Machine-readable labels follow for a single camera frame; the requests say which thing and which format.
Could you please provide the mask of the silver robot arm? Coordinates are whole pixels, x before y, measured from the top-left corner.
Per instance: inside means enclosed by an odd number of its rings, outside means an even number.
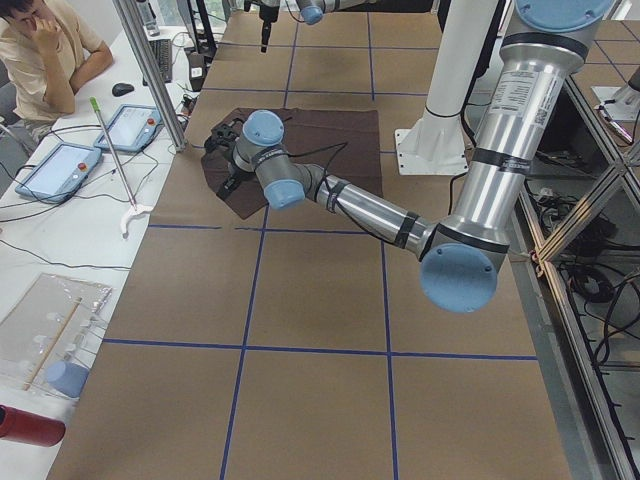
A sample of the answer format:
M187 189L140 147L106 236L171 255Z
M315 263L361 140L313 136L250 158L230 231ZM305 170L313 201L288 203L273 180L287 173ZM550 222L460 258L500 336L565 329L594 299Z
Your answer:
M375 1L353 0L298 0L295 1L299 16L296 21L307 25L319 23L327 14L347 10L360 5L375 4ZM278 21L281 11L280 0L244 1L243 9L248 12L252 6L258 7L258 15L262 21L260 51L266 53L269 46L272 25Z
M283 120L257 110L243 121L220 124L206 141L222 149L228 198L255 181L275 210L305 200L352 221L365 233L413 253L425 296L458 313L493 298L509 249L505 230L567 77L581 68L606 1L519 1L500 48L502 70L475 137L461 159L466 179L452 211L430 221L349 181L327 166L301 164L286 144Z

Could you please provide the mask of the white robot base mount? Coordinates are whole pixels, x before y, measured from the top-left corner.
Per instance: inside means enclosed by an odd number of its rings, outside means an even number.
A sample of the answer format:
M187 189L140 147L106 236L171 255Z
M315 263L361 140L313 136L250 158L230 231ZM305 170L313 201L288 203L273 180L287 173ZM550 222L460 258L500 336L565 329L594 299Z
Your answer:
M462 110L487 34L503 10L498 0L450 3L423 114L412 128L395 131L400 174L467 171Z

